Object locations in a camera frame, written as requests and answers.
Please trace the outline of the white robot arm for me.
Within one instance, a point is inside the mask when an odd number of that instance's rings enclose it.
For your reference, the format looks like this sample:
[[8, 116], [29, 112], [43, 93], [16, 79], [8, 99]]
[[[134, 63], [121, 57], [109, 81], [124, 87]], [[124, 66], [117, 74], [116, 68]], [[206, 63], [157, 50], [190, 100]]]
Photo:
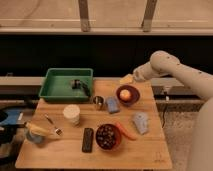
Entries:
[[177, 57], [159, 50], [121, 81], [144, 82], [166, 75], [173, 76], [205, 101], [194, 124], [186, 171], [213, 171], [213, 75], [184, 65]]

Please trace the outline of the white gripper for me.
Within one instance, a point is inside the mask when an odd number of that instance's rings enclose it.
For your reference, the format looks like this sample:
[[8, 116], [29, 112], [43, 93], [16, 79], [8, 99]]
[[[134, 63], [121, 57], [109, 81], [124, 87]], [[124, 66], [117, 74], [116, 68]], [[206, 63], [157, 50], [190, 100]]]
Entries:
[[150, 63], [145, 63], [138, 66], [133, 70], [132, 74], [127, 74], [119, 80], [120, 84], [130, 84], [133, 82], [133, 78], [137, 82], [144, 82], [150, 80], [153, 77], [153, 70]]

